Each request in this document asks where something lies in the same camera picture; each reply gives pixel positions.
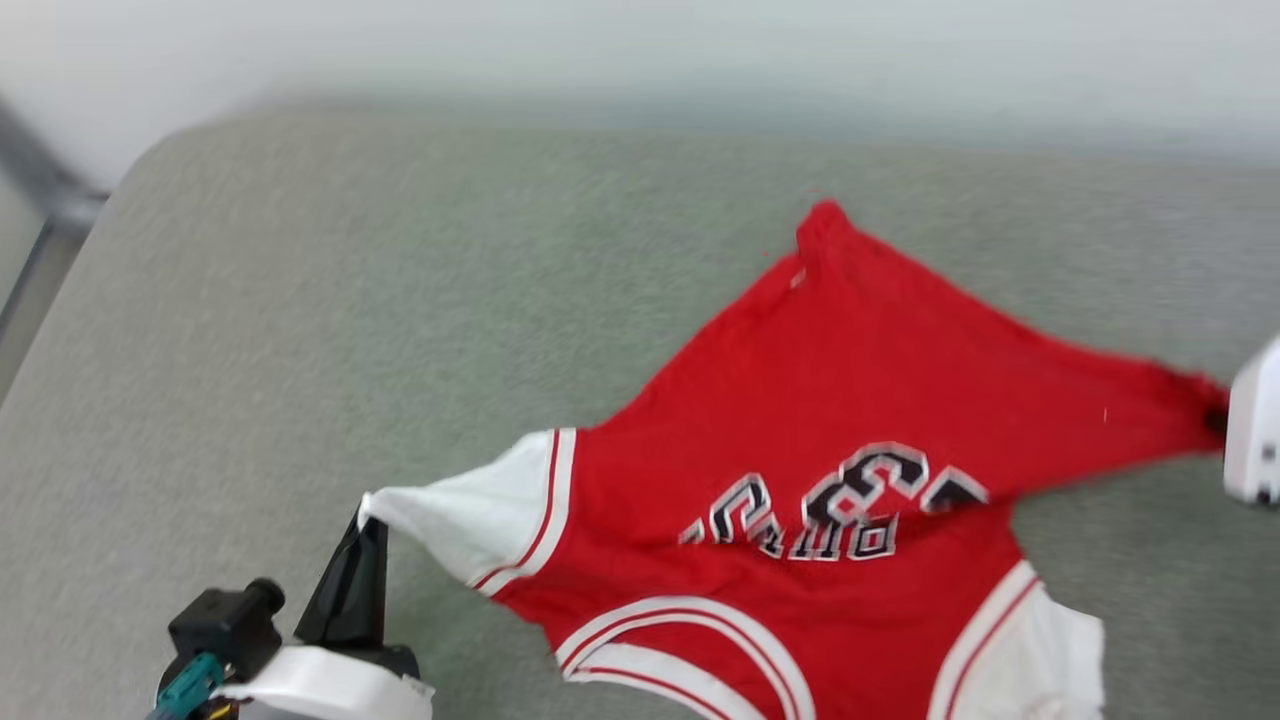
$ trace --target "fabric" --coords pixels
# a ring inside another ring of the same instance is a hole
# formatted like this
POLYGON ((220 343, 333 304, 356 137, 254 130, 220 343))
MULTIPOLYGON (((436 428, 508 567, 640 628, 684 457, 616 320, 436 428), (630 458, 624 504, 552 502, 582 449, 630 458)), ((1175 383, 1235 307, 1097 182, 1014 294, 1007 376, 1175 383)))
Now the fabric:
POLYGON ((570 682, 721 720, 1096 717, 1101 623, 1011 501, 1220 450, 1225 391, 1030 331, 818 205, 605 423, 365 497, 570 682))
MULTIPOLYGON (((0 405, 5 716, 146 716, 164 623, 207 587, 274 578, 288 634, 361 493, 604 421, 822 196, 1057 336, 1229 380, 1276 332, 1268 168, 420 111, 196 128, 111 193, 0 405)), ((1107 720, 1275 717, 1280 614, 1258 598, 1280 596, 1280 523, 1221 470, 1185 456, 1018 503, 1053 598, 1106 623, 1107 720)), ((440 717, 698 717, 562 682, 538 625, 407 536, 387 578, 387 639, 440 717)))

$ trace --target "jersey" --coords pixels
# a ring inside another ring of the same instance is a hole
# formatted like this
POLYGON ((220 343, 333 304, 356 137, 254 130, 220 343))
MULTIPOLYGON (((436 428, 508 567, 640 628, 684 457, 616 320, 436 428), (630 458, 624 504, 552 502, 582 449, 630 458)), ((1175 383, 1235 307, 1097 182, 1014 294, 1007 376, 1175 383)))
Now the jersey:
POLYGON ((820 204, 613 418, 366 495, 543 626, 564 678, 721 720, 1093 717, 1102 626, 1012 500, 1215 451, 1211 380, 1075 347, 820 204))

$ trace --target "gray cushion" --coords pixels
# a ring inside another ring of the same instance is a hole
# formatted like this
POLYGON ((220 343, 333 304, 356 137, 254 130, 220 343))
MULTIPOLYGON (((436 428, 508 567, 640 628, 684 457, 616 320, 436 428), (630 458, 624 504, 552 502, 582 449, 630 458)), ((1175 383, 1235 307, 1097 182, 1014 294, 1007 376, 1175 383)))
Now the gray cushion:
MULTIPOLYGON (((141 717, 207 585, 276 578, 292 629, 361 492, 604 419, 827 195, 1082 342, 1229 380, 1280 329, 1274 170, 412 115, 188 132, 111 199, 0 409, 5 715, 141 717)), ((1110 717, 1280 712, 1280 516, 1229 501, 1219 460, 1030 500, 1016 529, 1107 624, 1110 717)), ((690 716, 562 684, 536 628, 404 539, 388 624, 442 719, 690 716)))

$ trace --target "white jersey trim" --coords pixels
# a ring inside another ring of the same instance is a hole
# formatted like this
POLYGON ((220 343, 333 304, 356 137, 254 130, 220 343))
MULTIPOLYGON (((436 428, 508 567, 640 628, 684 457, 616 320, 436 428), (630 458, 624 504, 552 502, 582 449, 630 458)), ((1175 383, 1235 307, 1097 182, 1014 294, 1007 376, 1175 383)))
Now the white jersey trim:
POLYGON ((607 643, 566 675, 570 683, 617 683, 673 700, 710 720, 765 720, 745 697, 675 655, 607 643))
POLYGON ((556 430, 548 460, 547 510, 543 527, 517 562, 497 568, 475 583, 475 589, 493 597, 516 578, 536 575, 550 560, 568 521, 570 482, 573 477, 573 450, 577 433, 572 428, 556 430))
POLYGON ((973 662, 974 656, 982 650, 991 634, 1007 618, 1012 607, 1030 592, 1032 587, 1039 582, 1036 570, 1025 560, 1018 561, 1004 579, 996 585, 982 607, 974 614, 969 624, 956 638, 955 644, 942 661, 938 679, 933 684, 933 696, 929 701, 928 720, 948 720, 955 696, 959 692, 960 682, 973 662))
POLYGON ((376 518, 426 546, 451 575, 493 596, 538 574, 568 521, 576 432, 531 433, 493 462, 424 487, 365 493, 376 518))
POLYGON ((943 660, 928 720, 1101 719, 1102 646, 1102 621, 1053 602, 1020 561, 943 660))
MULTIPOLYGON (((596 652, 614 644, 611 642, 613 638, 636 628, 667 623, 689 623, 721 633, 741 648, 764 674, 774 692, 778 693, 786 720, 814 720, 817 717, 809 683, 778 638, 768 628, 740 610, 704 597, 652 597, 605 612, 579 628, 561 643, 556 650, 556 659, 563 669, 564 678, 571 679, 584 664, 591 661, 596 652)), ((634 667, 626 666, 622 670, 635 671, 634 667)), ((704 701, 721 697, 721 688, 728 685, 705 670, 700 673, 701 675, 686 678, 677 687, 704 701)), ((751 717, 749 715, 731 715, 730 708, 726 707, 716 707, 716 710, 731 720, 751 717)))

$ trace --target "white wall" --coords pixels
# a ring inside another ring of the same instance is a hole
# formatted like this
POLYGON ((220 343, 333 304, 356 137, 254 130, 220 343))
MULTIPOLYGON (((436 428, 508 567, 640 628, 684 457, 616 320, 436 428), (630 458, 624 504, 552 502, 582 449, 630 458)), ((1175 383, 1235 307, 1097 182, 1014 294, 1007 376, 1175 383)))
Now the white wall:
POLYGON ((332 99, 1280 160, 1271 0, 5 0, 0 13, 0 99, 102 187, 177 128, 332 99))
POLYGON ((45 217, 35 204, 0 170, 0 307, 9 300, 44 224, 45 217))

